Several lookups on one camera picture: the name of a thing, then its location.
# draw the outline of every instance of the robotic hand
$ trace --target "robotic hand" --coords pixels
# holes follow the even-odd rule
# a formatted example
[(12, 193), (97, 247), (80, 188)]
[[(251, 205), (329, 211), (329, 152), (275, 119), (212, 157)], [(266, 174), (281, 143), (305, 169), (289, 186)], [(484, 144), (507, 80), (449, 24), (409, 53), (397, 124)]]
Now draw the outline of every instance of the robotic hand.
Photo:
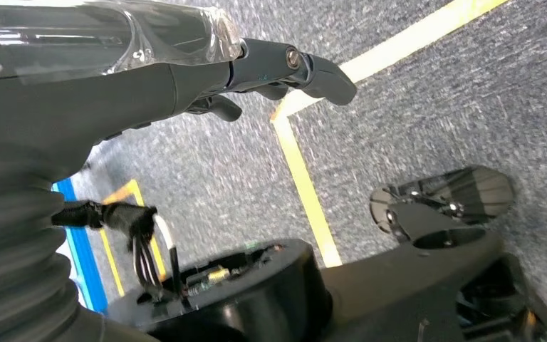
[(0, 341), (154, 341), (79, 306), (54, 182), (94, 144), (184, 112), (236, 120), (221, 94), (356, 89), (326, 59), (240, 39), (218, 10), (163, 1), (0, 1)]

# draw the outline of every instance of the robotic finger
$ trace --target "robotic finger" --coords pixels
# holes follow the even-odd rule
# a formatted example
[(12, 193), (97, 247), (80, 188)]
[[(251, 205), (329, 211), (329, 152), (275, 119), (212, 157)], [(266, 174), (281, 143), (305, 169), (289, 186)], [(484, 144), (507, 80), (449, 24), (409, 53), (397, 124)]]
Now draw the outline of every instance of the robotic finger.
[(240, 117), (241, 108), (220, 96), (221, 93), (257, 92), (270, 100), (280, 100), (289, 88), (301, 89), (313, 98), (326, 98), (336, 105), (346, 105), (357, 88), (333, 62), (292, 45), (244, 39), (240, 58), (229, 63), (227, 84), (196, 99), (187, 112), (213, 112), (226, 121)]

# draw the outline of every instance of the blue tape line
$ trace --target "blue tape line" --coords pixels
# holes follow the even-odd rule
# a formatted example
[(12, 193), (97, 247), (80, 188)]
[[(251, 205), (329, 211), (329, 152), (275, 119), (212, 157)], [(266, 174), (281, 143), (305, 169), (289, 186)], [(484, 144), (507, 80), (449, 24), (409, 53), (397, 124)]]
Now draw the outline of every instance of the blue tape line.
[[(57, 182), (55, 188), (56, 191), (64, 195), (66, 201), (76, 201), (70, 179)], [(108, 307), (108, 300), (105, 297), (102, 280), (98, 266), (95, 263), (93, 251), (91, 251), (87, 232), (84, 229), (66, 228), (66, 237), (76, 266), (78, 285), (85, 299), (87, 309), (103, 313)]]

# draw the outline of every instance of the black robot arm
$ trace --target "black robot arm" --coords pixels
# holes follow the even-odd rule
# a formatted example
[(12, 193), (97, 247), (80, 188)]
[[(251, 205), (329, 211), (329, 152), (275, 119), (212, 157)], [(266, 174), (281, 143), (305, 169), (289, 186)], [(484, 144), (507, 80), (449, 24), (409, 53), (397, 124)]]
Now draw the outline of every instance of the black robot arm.
[[(160, 20), (165, 13), (162, 7), (168, 6), (162, 2), (142, 8), (159, 6), (159, 11), (137, 9), (141, 1), (82, 1), (70, 8), (45, 7), (45, 2), (39, 1), (42, 7), (32, 9), (27, 1), (13, 2), (18, 5), (0, 7), (0, 341), (155, 341), (78, 304), (76, 285), (68, 279), (70, 262), (56, 253), (66, 236), (62, 229), (51, 226), (51, 216), (63, 208), (63, 198), (51, 191), (52, 184), (79, 170), (94, 144), (128, 128), (140, 128), (187, 110), (212, 110), (227, 120), (237, 118), (239, 109), (221, 97), (222, 93), (256, 91), (280, 98), (287, 87), (294, 87), (343, 104), (351, 100), (355, 86), (326, 60), (299, 53), (287, 44), (250, 39), (242, 43), (241, 56), (230, 61), (158, 61), (127, 69), (119, 63), (116, 70), (103, 75), (52, 73), (52, 68), (61, 64), (52, 63), (53, 58), (40, 58), (57, 56), (56, 61), (71, 63), (91, 60), (101, 66), (103, 60), (119, 56), (120, 42), (130, 44), (132, 37), (122, 34), (121, 27), (148, 19), (152, 25), (143, 27), (153, 30), (145, 29), (145, 35), (160, 34), (158, 40), (150, 38), (150, 42), (160, 43), (152, 48), (170, 52), (168, 48), (174, 46), (171, 39), (194, 40), (183, 35), (196, 27), (196, 16), (176, 8), (170, 14), (177, 20)], [(128, 4), (127, 12), (137, 15), (127, 22), (126, 12), (112, 14), (108, 6), (87, 8), (94, 4)], [(8, 26), (7, 20), (12, 18), (26, 18), (32, 25), (13, 22)], [(186, 29), (162, 38), (171, 23)], [(57, 25), (66, 26), (65, 32), (73, 34), (49, 31)], [(54, 44), (45, 48), (42, 43), (46, 41)], [(264, 49), (271, 53), (271, 68), (269, 62), (259, 60)], [(88, 58), (103, 51), (105, 56)], [(147, 53), (148, 49), (143, 46), (137, 51)], [(141, 60), (143, 55), (137, 51), (133, 57)], [(175, 56), (196, 56), (186, 52)], [(22, 56), (33, 56), (30, 62), (35, 63), (24, 63)], [(36, 65), (49, 69), (47, 79), (45, 75), (35, 78), (32, 67)], [(334, 94), (325, 91), (339, 87), (342, 91)]]

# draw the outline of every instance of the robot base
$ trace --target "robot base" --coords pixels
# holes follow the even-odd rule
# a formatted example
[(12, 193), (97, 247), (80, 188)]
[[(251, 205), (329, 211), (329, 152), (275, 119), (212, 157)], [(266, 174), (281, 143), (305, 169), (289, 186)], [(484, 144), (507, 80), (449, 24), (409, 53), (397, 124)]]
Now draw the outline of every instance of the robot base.
[[(479, 182), (463, 182), (462, 197), (456, 195), (456, 179), (473, 177)], [(452, 197), (444, 199), (460, 198), (463, 208), (485, 202), (472, 185), (491, 189), (481, 187), (489, 180), (510, 190), (503, 203), (512, 201), (510, 182), (499, 172), (471, 167), (450, 179), (444, 182), (454, 186)], [(426, 193), (432, 183), (415, 184)], [(385, 227), (400, 232), (401, 243), (383, 254), (318, 270), (307, 243), (264, 242), (184, 270), (184, 299), (154, 303), (136, 290), (112, 303), (108, 315), (176, 342), (547, 341), (547, 307), (518, 259), (503, 250), (497, 233), (440, 210), (439, 197), (431, 205), (435, 193), (386, 202)], [(476, 223), (472, 217), (468, 223)]]

